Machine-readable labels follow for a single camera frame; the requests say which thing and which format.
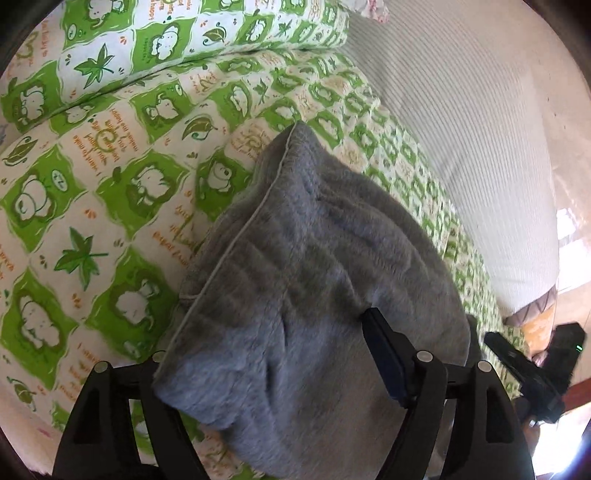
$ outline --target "patterned blanket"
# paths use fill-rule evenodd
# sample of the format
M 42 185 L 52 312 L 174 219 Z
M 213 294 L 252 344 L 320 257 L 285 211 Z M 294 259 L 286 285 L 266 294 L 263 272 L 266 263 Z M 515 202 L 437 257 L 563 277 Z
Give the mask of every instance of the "patterned blanket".
M 0 381 L 57 429 L 96 361 L 166 347 L 188 261 L 299 119 L 423 226 L 479 334 L 503 330 L 482 258 L 417 141 L 326 50 L 344 41 L 346 14 L 323 1 L 249 3 L 70 0 L 0 82 Z M 132 416 L 149 456 L 138 403 Z M 256 476 L 186 420 L 214 480 Z

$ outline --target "gray pillow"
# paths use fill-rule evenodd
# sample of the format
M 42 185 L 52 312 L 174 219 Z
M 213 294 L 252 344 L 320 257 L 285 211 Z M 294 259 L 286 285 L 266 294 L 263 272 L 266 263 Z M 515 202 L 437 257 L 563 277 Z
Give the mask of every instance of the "gray pillow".
M 405 411 L 359 315 L 379 307 L 417 349 L 463 365 L 469 327 L 421 227 L 305 124 L 277 137 L 181 289 L 156 394 L 281 478 L 373 480 Z

